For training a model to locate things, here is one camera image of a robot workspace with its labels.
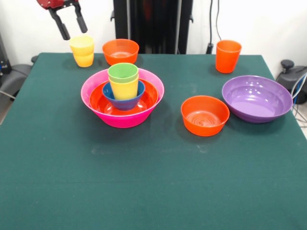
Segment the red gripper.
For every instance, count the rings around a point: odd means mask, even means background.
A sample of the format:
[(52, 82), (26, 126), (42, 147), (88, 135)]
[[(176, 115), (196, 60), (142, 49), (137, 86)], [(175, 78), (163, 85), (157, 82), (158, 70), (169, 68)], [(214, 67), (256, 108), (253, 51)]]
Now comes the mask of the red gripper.
[(60, 34), (64, 40), (69, 40), (70, 35), (67, 31), (65, 24), (62, 23), (61, 18), (58, 16), (57, 11), (69, 6), (75, 7), (77, 22), (82, 33), (88, 31), (86, 23), (81, 13), (81, 6), (78, 0), (37, 0), (37, 3), (45, 10), (48, 10), (53, 20), (56, 22)]

